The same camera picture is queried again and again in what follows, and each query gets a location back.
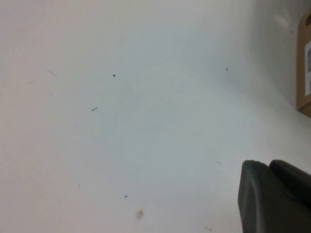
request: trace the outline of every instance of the white surface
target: white surface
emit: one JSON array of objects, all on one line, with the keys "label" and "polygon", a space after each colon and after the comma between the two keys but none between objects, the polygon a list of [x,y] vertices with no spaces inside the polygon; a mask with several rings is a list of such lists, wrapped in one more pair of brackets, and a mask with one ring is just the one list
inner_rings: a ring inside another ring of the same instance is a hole
[{"label": "white surface", "polygon": [[0,231],[242,232],[244,160],[311,172],[295,110],[309,7],[2,0]]}]

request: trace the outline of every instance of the barcode sticker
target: barcode sticker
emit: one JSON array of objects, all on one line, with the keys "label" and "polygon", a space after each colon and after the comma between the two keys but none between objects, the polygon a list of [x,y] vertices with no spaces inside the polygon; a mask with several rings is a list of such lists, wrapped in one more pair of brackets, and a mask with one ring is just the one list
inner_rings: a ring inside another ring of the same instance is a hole
[{"label": "barcode sticker", "polygon": [[305,46],[305,95],[311,94],[311,41]]},{"label": "barcode sticker", "polygon": [[311,71],[311,48],[307,51],[307,64],[308,64],[308,71],[307,73],[310,73]]}]

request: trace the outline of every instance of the gray plastic object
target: gray plastic object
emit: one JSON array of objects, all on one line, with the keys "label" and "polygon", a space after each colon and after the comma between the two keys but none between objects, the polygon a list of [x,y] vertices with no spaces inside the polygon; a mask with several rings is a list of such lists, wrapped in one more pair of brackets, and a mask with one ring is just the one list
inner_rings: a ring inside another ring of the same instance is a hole
[{"label": "gray plastic object", "polygon": [[311,176],[284,161],[245,161],[238,204],[244,233],[311,233]]}]

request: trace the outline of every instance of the stain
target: stain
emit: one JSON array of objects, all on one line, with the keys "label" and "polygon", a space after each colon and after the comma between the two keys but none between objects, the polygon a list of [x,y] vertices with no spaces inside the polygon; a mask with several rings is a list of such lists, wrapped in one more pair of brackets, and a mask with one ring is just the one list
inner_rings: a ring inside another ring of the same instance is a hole
[{"label": "stain", "polygon": [[143,216],[144,216],[144,212],[143,212],[142,210],[140,210],[140,211],[138,211],[138,212],[136,213],[136,218],[137,218],[138,220],[140,220]]},{"label": "stain", "polygon": [[54,76],[55,78],[58,78],[56,74],[54,74],[52,71],[47,69],[47,72],[49,72],[52,76]]}]

